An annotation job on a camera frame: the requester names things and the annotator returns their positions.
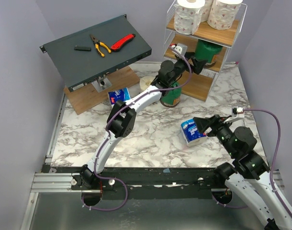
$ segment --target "gray wall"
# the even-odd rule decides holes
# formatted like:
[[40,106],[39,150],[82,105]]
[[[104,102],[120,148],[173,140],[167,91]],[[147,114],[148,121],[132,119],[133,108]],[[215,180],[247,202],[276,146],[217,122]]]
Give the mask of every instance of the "gray wall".
[[[274,112],[281,122],[277,166],[292,204],[292,0],[274,0],[240,60],[240,72],[253,108]],[[271,161],[277,126],[269,115],[255,113]]]
[[20,228],[57,115],[63,84],[39,49],[51,40],[33,0],[0,0],[0,230]]
[[240,60],[250,40],[256,34],[272,2],[273,0],[243,0],[243,3],[247,4],[247,13],[241,34],[230,52],[228,61]]
[[60,38],[122,14],[152,48],[143,60],[161,61],[166,13],[173,0],[36,0],[48,25]]

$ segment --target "green container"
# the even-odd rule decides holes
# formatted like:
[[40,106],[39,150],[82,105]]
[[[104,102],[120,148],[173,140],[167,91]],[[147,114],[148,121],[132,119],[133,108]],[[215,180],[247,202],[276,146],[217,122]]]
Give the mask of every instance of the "green container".
[[207,60],[205,67],[209,68],[215,64],[219,53],[222,51],[222,46],[213,44],[211,42],[206,42],[203,40],[198,40],[195,57],[197,60]]
[[[178,82],[173,84],[173,87],[177,87],[180,84]],[[162,105],[166,107],[175,107],[180,102],[181,88],[169,91],[164,97],[161,98]]]

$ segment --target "marble countertop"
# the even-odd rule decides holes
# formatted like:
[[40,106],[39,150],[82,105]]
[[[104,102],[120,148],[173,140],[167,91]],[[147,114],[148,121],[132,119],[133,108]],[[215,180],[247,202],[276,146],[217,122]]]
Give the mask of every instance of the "marble countertop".
[[[130,66],[139,77],[156,76],[160,64],[138,63]],[[139,94],[139,85],[129,89],[131,97]],[[216,167],[232,162],[217,138],[208,138],[203,144],[188,147],[180,124],[197,117],[214,114],[227,116],[231,107],[248,106],[245,88],[235,64],[227,64],[211,89],[206,102],[181,95],[175,108],[160,102],[148,106],[136,117],[132,133],[114,149],[107,167]],[[56,141],[51,166],[79,167],[86,164],[104,136],[104,127],[111,111],[109,101],[77,115],[67,101]],[[258,140],[254,150],[266,161],[253,115],[246,113],[242,121],[231,126],[249,127]]]

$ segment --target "blue package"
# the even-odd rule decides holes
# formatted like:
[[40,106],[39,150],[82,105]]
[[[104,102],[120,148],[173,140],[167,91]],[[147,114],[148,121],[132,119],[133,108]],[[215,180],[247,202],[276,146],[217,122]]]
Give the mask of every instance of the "blue package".
[[193,146],[203,143],[207,136],[205,133],[200,133],[193,119],[187,120],[181,124],[182,134],[188,146]]
[[130,94],[128,88],[123,88],[121,90],[115,90],[113,92],[108,92],[111,105],[114,105],[118,100],[122,102],[130,99]]

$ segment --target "yellow handle pliers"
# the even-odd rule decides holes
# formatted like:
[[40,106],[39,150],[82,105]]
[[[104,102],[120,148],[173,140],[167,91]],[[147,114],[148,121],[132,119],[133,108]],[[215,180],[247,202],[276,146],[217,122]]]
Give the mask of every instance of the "yellow handle pliers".
[[104,54],[100,51],[99,46],[102,46],[102,47],[106,48],[107,51],[108,51],[109,53],[111,53],[110,48],[109,48],[106,44],[104,44],[103,42],[99,41],[99,40],[98,40],[97,38],[95,38],[95,36],[92,35],[92,34],[90,34],[90,37],[91,37],[91,39],[92,39],[92,41],[93,41],[93,43],[94,43],[94,45],[95,45],[95,49],[96,49],[97,53],[98,53],[100,56],[102,56],[102,57],[104,58]]

